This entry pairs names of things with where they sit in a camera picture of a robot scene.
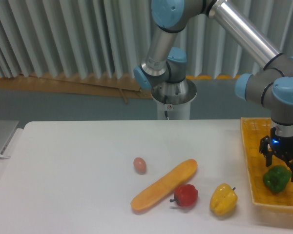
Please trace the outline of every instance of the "robotic arm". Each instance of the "robotic arm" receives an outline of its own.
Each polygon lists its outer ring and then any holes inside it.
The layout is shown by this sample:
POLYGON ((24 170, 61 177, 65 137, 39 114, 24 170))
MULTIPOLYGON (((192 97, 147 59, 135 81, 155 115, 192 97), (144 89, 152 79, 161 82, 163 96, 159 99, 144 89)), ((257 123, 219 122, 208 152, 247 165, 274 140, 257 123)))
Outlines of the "robotic arm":
MULTIPOLYGON (((235 93, 271 110, 270 135, 261 139, 259 152, 267 167, 273 155, 283 160, 292 171, 293 182, 293 57, 276 49, 226 0, 153 0, 152 16, 158 28, 146 58, 134 69, 138 83, 143 89, 152 89, 153 98, 168 110, 195 98, 195 85, 185 79, 187 55, 172 45, 188 20, 199 14, 215 19, 263 68, 255 76, 243 74, 235 93)), ((165 108, 162 113, 168 119, 165 108)), ((175 118, 189 119, 189 113, 175 118)))

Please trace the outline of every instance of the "toy vegetable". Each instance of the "toy vegetable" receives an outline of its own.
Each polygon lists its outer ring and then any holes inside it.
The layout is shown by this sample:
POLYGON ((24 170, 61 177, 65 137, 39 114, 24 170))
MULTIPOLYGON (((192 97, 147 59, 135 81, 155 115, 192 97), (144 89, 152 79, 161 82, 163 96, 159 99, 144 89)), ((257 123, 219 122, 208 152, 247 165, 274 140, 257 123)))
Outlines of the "toy vegetable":
POLYGON ((238 196, 229 184, 219 185, 213 193, 209 207, 216 215, 224 215, 231 211, 238 200, 238 196))
POLYGON ((287 186, 292 173, 283 165, 271 167, 263 176, 264 184, 274 193, 279 193, 287 186))
POLYGON ((170 202, 177 202, 178 206, 189 207, 193 206, 197 200, 198 191, 192 184, 186 184, 178 187, 175 190, 174 199, 170 202))

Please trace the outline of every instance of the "woven tray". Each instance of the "woven tray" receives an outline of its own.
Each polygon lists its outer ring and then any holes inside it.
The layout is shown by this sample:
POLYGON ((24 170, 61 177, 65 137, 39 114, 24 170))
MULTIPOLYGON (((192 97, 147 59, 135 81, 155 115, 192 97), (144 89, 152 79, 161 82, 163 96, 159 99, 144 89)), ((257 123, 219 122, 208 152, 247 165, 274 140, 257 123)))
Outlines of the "woven tray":
POLYGON ((267 168, 265 158, 259 153, 260 139, 269 135, 270 118, 241 118, 241 134, 245 160, 248 168, 253 204, 280 211, 293 212, 293 183, 289 182, 284 191, 273 194, 263 182, 263 174, 274 165, 286 165, 277 157, 272 157, 272 165, 267 168))

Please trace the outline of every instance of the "brown egg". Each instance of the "brown egg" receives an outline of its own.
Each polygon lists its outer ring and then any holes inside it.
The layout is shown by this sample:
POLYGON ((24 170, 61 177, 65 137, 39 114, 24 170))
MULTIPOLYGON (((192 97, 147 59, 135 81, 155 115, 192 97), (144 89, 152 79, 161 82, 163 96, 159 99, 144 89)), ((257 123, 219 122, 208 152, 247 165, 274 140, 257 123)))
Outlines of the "brown egg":
POLYGON ((144 174, 147 171, 147 164, 143 158, 137 157, 133 161, 133 166, 139 174, 144 174))

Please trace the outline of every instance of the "gray floor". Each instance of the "gray floor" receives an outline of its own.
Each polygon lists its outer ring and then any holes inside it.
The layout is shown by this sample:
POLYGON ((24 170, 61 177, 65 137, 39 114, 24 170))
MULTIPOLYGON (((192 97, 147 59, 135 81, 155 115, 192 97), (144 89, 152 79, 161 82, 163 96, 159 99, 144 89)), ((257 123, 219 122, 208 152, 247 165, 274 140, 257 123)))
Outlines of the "gray floor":
MULTIPOLYGON (((270 112, 234 94, 235 80, 195 80, 198 95, 191 104, 191 119, 269 117, 270 112)), ((0 90, 0 119, 31 121, 149 120, 156 119, 153 100, 0 90)))

